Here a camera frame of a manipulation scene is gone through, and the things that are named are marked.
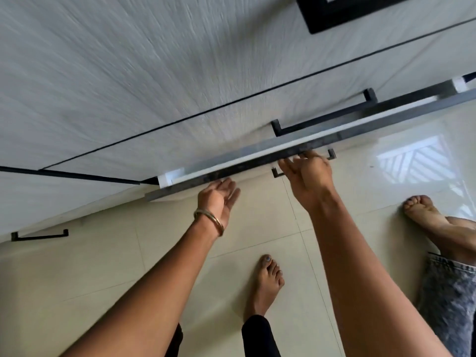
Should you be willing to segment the person's right hand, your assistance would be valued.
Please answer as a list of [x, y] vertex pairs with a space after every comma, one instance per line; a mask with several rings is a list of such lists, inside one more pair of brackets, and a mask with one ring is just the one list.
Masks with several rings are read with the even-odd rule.
[[335, 189], [333, 177], [302, 178], [299, 175], [286, 177], [289, 180], [294, 197], [311, 217], [342, 203]]

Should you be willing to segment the person's left hand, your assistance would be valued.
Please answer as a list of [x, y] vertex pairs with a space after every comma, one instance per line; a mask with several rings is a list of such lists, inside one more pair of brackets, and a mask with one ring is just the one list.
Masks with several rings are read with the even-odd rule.
[[222, 235], [229, 224], [231, 210], [240, 194], [241, 189], [231, 178], [213, 181], [199, 192], [195, 216], [207, 216]]

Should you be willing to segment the person's left forearm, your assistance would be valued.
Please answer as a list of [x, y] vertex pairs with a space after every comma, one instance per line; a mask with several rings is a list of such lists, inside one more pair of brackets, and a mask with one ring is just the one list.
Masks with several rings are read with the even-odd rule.
[[60, 357], [164, 357], [218, 238], [199, 216], [181, 239]]

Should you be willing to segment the person's right forearm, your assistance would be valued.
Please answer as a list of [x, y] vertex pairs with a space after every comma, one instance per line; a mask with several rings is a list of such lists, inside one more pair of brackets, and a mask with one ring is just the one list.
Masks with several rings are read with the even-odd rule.
[[309, 215], [346, 357], [452, 357], [339, 198], [318, 199]]

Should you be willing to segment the gold bangle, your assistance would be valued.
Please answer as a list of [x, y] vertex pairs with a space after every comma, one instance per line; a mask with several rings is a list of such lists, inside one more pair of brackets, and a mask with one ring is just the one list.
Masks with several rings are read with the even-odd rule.
[[206, 209], [196, 209], [193, 213], [194, 219], [199, 218], [199, 216], [206, 216], [217, 228], [218, 231], [218, 237], [222, 237], [225, 231], [225, 228], [221, 221], [215, 217], [214, 214], [212, 214], [209, 210]]

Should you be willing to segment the grey woodgrain drawer front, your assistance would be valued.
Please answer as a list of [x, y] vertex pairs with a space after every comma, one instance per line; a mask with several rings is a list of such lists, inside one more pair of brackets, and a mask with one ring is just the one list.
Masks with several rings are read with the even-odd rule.
[[0, 244], [143, 198], [158, 185], [0, 172]]
[[142, 181], [193, 167], [273, 138], [273, 120], [288, 127], [352, 107], [365, 102], [365, 89], [373, 89], [378, 101], [410, 92], [410, 86], [403, 86], [404, 69], [423, 55], [425, 47], [472, 26], [476, 26], [476, 15], [346, 65], [76, 157], [47, 171]]

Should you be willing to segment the grey drawer with white interior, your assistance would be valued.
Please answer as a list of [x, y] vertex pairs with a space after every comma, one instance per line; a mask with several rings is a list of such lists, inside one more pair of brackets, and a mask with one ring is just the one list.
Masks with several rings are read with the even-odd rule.
[[179, 198], [188, 190], [211, 181], [268, 166], [306, 149], [329, 149], [335, 143], [474, 100], [476, 71], [291, 134], [274, 135], [271, 139], [215, 157], [205, 163], [206, 168], [189, 174], [175, 175], [175, 178], [167, 174], [167, 185], [144, 197], [148, 202]]

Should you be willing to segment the person's right foot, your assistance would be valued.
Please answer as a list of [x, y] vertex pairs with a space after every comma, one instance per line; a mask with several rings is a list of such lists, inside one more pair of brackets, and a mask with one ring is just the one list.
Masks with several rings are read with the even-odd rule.
[[255, 268], [243, 322], [247, 322], [253, 316], [264, 317], [284, 284], [283, 271], [276, 259], [272, 258], [270, 254], [262, 255]]

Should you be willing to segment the person's foot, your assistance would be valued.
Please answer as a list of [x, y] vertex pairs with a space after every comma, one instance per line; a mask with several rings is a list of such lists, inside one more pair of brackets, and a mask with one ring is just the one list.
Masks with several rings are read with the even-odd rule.
[[442, 257], [476, 266], [476, 221], [444, 216], [425, 195], [408, 198], [402, 207], [404, 214], [425, 230]]
[[264, 317], [284, 284], [283, 271], [276, 259], [272, 258], [270, 254], [262, 255], [255, 268], [243, 322], [247, 322], [253, 316]]

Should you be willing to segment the large grey woodgrain cabinet panel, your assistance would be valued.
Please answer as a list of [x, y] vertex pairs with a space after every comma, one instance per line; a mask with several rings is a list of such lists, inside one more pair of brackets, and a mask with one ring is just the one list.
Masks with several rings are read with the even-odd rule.
[[408, 0], [311, 35], [296, 0], [0, 0], [0, 166], [42, 169], [476, 17]]

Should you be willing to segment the black leggings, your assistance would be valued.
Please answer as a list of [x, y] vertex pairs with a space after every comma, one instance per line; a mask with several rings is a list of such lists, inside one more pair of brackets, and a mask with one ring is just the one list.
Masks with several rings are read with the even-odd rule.
[[[241, 334], [245, 357], [281, 357], [270, 323], [264, 316], [255, 314], [247, 318]], [[178, 324], [164, 357], [178, 357], [182, 340], [183, 332]]]

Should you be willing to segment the black appliance frame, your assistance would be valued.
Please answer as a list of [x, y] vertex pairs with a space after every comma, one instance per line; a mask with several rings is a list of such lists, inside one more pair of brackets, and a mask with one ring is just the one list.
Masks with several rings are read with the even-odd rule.
[[296, 0], [311, 35], [407, 0]]

